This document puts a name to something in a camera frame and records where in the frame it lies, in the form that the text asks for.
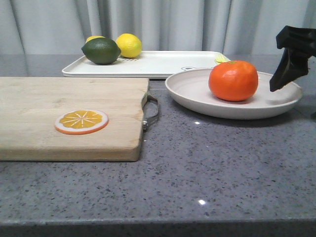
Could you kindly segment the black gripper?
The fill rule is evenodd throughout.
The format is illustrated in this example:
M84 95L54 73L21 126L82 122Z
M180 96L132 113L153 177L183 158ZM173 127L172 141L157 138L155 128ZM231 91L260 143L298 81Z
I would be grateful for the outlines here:
M276 36L276 46L278 49L285 49L279 66L270 79L271 92L308 74L309 55L316 55L316 30L285 26Z

